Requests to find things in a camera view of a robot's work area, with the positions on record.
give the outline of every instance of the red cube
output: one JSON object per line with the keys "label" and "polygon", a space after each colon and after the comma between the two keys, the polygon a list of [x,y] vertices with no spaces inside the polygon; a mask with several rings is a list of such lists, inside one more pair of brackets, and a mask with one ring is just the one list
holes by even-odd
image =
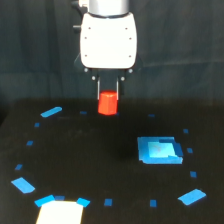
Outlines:
{"label": "red cube", "polygon": [[117,114],[117,92],[103,91],[100,93],[98,113],[104,115]]}

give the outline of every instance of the white square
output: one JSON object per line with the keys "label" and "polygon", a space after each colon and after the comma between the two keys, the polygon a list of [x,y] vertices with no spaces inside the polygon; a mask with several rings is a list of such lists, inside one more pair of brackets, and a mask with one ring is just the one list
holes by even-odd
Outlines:
{"label": "white square", "polygon": [[42,205],[36,224],[80,224],[83,206],[70,201]]}

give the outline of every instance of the black background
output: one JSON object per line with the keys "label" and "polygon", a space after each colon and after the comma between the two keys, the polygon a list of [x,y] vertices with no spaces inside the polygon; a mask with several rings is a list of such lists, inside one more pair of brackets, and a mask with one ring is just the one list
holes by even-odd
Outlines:
{"label": "black background", "polygon": [[[63,111],[41,118],[54,106]],[[34,201],[50,194],[90,200],[82,224],[223,223],[223,108],[121,101],[120,115],[112,117],[96,108],[94,100],[16,104],[0,129],[0,223],[35,223]],[[183,164],[139,162],[137,137],[142,136],[174,136]],[[26,146],[28,140],[33,146]],[[14,170],[17,164],[23,164],[20,171]],[[190,171],[197,172],[196,179]],[[14,187],[11,181],[19,177],[35,191],[24,195]],[[177,200],[194,189],[207,197],[191,206]],[[105,198],[113,199],[112,207],[104,207]],[[150,208],[150,199],[157,200],[157,208]]]}
{"label": "black background", "polygon": [[[130,0],[130,11],[145,68],[123,97],[223,104],[224,2]],[[73,67],[80,24],[69,0],[0,1],[1,118],[18,99],[94,98],[89,76]]]}

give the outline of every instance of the black table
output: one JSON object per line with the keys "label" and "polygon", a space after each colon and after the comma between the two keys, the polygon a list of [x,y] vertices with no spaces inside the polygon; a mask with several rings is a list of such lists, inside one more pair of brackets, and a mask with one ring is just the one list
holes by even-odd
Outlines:
{"label": "black table", "polygon": [[[40,116],[55,106],[63,111]],[[121,101],[119,113],[97,114],[94,100],[18,102],[0,129],[0,223],[36,223],[34,201],[51,194],[90,200],[82,224],[223,223],[224,108]],[[183,164],[143,164],[141,136],[174,136]],[[20,171],[17,164],[23,164]],[[190,171],[197,172],[196,179]],[[19,177],[35,191],[23,194],[13,186]],[[177,200],[194,189],[207,197],[191,206]],[[113,199],[112,207],[104,207],[105,198]],[[150,208],[150,199],[157,200],[157,208]]]}

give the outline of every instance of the blue tape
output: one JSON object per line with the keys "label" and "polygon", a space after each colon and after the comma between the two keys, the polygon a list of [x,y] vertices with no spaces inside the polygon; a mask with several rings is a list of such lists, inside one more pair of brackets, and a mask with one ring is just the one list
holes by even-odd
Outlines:
{"label": "blue tape", "polygon": [[39,200],[36,200],[34,203],[37,205],[37,207],[41,207],[43,204],[46,204],[50,201],[55,201],[53,195],[49,195],[47,197],[41,198]]}
{"label": "blue tape", "polygon": [[64,201],[65,196],[54,196],[55,201]]}
{"label": "blue tape", "polygon": [[156,208],[157,207],[157,201],[156,200],[150,200],[150,207]]}
{"label": "blue tape", "polygon": [[77,204],[82,205],[83,207],[87,207],[89,205],[90,201],[83,199],[83,198],[79,198],[77,200]]}
{"label": "blue tape", "polygon": [[112,206],[112,199],[105,199],[104,206]]}
{"label": "blue tape", "polygon": [[187,148],[187,152],[188,153],[193,153],[193,149],[192,148]]}
{"label": "blue tape", "polygon": [[149,114],[148,117],[155,117],[155,114]]}
{"label": "blue tape", "polygon": [[24,194],[31,193],[35,190],[35,188],[31,184],[29,184],[26,180],[24,180],[22,177],[11,181],[11,183],[14,186],[16,186],[20,191],[22,191]]}
{"label": "blue tape", "polygon": [[48,111],[42,113],[41,116],[42,117],[49,117],[49,116],[51,116],[53,114],[56,114],[56,113],[58,113],[60,111],[62,111],[62,108],[61,107],[55,107],[55,108],[53,108],[51,110],[48,110]]}
{"label": "blue tape", "polygon": [[183,129],[183,132],[184,132],[184,134],[188,134],[189,133],[188,129]]}
{"label": "blue tape", "polygon": [[40,123],[35,123],[34,127],[35,128],[39,128],[40,127]]}
{"label": "blue tape", "polygon": [[80,111],[80,114],[81,114],[81,115],[86,115],[87,112],[86,112],[86,111]]}
{"label": "blue tape", "polygon": [[18,165],[16,166],[15,170],[21,170],[22,166],[23,166],[22,164],[18,164]]}
{"label": "blue tape", "polygon": [[197,178],[197,173],[195,171],[190,172],[191,177]]}
{"label": "blue tape", "polygon": [[27,146],[31,146],[31,145],[33,145],[33,141],[28,141],[28,142],[26,143],[26,145],[27,145]]}
{"label": "blue tape", "polygon": [[178,200],[182,201],[185,205],[190,205],[202,198],[206,197],[206,194],[198,189],[195,189],[181,197]]}

